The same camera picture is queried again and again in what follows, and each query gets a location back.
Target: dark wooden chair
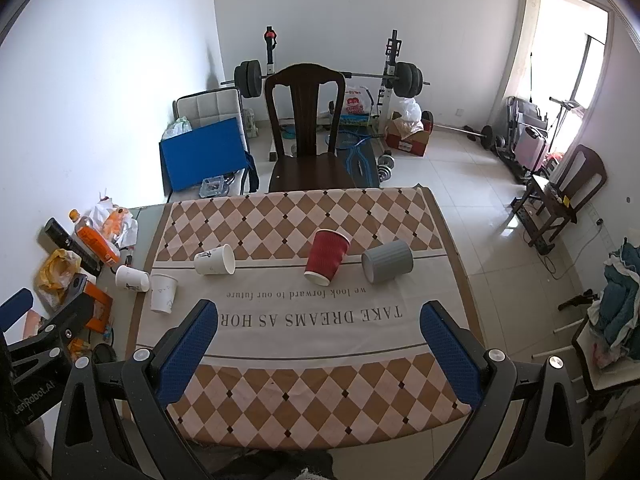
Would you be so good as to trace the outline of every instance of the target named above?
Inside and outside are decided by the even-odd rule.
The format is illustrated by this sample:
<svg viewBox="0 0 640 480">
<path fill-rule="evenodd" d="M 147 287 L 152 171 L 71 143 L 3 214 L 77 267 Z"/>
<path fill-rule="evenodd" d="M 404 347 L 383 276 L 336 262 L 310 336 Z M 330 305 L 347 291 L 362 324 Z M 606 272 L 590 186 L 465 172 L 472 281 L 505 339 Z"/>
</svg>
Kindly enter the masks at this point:
<svg viewBox="0 0 640 480">
<path fill-rule="evenodd" d="M 569 182 L 565 182 L 567 175 L 574 165 L 575 157 L 578 153 L 584 155 L 584 161 L 572 179 Z M 594 176 L 597 175 L 600 176 L 600 181 L 593 187 L 593 189 L 591 189 L 590 192 L 587 193 L 587 195 L 585 195 L 582 200 L 580 200 L 580 203 L 576 205 L 569 204 L 566 206 L 562 202 L 565 196 L 572 199 Z M 578 144 L 576 146 L 557 183 L 549 182 L 546 178 L 533 175 L 529 180 L 524 196 L 514 206 L 513 211 L 516 212 L 520 209 L 527 198 L 535 198 L 542 201 L 536 215 L 540 215 L 540 213 L 547 209 L 549 211 L 549 218 L 531 237 L 529 245 L 532 246 L 535 241 L 543 235 L 543 233 L 550 229 L 555 230 L 549 238 L 549 242 L 552 242 L 558 236 L 560 231 L 562 231 L 565 225 L 569 222 L 573 222 L 574 224 L 577 223 L 578 220 L 576 218 L 576 213 L 592 199 L 598 190 L 604 186 L 606 181 L 607 171 L 604 169 L 602 159 L 591 148 L 587 148 L 582 144 Z M 558 225 L 553 225 L 559 218 L 562 219 L 562 222 Z"/>
<path fill-rule="evenodd" d="M 335 81 L 335 100 L 327 153 L 316 154 L 316 117 L 318 89 L 321 84 Z M 273 102 L 276 85 L 290 87 L 296 128 L 296 157 L 286 156 L 280 135 L 280 125 Z M 307 191 L 311 189 L 347 189 L 355 187 L 351 175 L 335 155 L 338 122 L 344 101 L 344 76 L 324 66 L 301 63 L 270 75 L 264 83 L 264 97 L 271 121 L 271 131 L 278 160 L 271 173 L 269 191 Z"/>
</svg>

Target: diamond pattern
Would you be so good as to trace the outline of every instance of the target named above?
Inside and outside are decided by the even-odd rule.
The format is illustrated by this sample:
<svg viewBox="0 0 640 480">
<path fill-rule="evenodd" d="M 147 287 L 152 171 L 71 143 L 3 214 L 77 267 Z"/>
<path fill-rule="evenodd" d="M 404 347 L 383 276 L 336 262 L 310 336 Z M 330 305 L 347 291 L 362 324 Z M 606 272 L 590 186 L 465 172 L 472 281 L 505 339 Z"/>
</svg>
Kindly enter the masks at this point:
<svg viewBox="0 0 640 480">
<path fill-rule="evenodd" d="M 174 203 L 156 261 L 190 261 L 223 244 L 236 260 L 306 258 L 319 228 L 353 237 L 350 255 L 398 239 L 414 251 L 442 248 L 420 189 L 332 189 Z"/>
<path fill-rule="evenodd" d="M 443 377 L 432 354 L 306 370 L 200 365 L 185 395 L 167 411 L 185 437 L 205 444 L 255 449 L 354 446 L 466 415 L 470 407 L 456 399 Z"/>
</svg>

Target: red cardboard box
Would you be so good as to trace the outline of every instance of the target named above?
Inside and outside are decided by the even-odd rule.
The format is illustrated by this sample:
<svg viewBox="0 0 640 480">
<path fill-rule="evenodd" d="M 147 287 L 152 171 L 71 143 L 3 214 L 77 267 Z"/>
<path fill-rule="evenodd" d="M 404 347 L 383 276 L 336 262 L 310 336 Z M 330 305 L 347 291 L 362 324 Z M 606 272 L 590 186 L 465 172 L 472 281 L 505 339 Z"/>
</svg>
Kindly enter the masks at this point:
<svg viewBox="0 0 640 480">
<path fill-rule="evenodd" d="M 429 142 L 429 136 L 431 135 L 431 128 L 428 124 L 424 124 L 424 121 L 422 124 L 424 126 L 424 130 L 415 132 L 403 139 L 396 123 L 389 121 L 386 124 L 386 145 L 390 148 L 395 148 L 396 150 L 402 150 L 403 152 L 423 156 L 424 150 L 427 149 L 427 143 Z"/>
</svg>

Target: bottle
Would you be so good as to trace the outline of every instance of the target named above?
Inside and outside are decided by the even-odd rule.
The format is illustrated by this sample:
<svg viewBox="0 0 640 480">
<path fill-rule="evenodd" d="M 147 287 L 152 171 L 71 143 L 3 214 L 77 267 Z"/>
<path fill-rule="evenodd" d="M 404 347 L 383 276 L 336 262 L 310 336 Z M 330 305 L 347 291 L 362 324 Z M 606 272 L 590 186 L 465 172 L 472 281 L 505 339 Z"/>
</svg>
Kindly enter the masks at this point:
<svg viewBox="0 0 640 480">
<path fill-rule="evenodd" d="M 75 224 L 74 231 L 78 238 L 89 247 L 105 265 L 113 267 L 120 259 L 120 251 L 94 228 L 94 222 L 86 215 L 80 215 L 77 209 L 69 212 L 69 218 Z"/>
</svg>

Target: pink suitcase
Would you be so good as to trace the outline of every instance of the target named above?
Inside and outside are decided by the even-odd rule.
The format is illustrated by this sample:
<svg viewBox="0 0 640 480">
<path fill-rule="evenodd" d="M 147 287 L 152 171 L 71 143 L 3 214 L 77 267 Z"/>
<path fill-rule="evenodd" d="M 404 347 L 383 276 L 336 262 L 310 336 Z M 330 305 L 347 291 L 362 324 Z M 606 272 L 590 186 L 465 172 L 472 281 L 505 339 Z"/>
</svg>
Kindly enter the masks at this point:
<svg viewBox="0 0 640 480">
<path fill-rule="evenodd" d="M 537 129 L 525 126 L 514 154 L 518 164 L 529 171 L 537 171 L 545 160 L 546 149 L 546 137 Z"/>
</svg>

